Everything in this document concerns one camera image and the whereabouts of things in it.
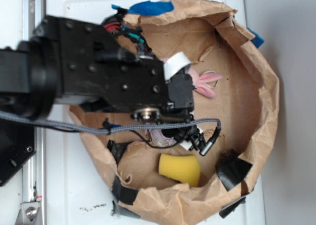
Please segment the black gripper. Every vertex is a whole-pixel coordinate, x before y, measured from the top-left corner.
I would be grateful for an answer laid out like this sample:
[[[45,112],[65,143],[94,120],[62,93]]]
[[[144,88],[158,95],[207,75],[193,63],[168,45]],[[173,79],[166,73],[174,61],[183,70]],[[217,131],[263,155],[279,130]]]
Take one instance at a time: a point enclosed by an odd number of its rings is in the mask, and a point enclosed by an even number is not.
[[[58,103],[86,112],[130,113],[139,121],[190,122],[194,101],[187,68],[166,79],[163,62],[141,32],[60,19]]]

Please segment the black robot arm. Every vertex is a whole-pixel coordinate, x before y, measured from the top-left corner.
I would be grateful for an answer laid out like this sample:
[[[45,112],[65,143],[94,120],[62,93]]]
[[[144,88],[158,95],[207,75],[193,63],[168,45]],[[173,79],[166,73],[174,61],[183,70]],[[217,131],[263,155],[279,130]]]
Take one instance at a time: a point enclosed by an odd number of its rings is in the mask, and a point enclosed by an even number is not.
[[[142,44],[134,53],[101,25],[46,16],[30,40],[1,50],[0,108],[31,120],[64,104],[135,120],[188,122],[194,110],[189,67],[167,76],[164,63]]]

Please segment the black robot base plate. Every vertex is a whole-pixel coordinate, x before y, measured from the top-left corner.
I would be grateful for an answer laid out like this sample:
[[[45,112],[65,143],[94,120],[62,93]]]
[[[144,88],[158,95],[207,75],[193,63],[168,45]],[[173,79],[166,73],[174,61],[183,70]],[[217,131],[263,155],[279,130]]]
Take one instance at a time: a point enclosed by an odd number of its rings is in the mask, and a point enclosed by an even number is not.
[[[36,151],[36,128],[34,126],[1,120],[0,185],[6,185]]]

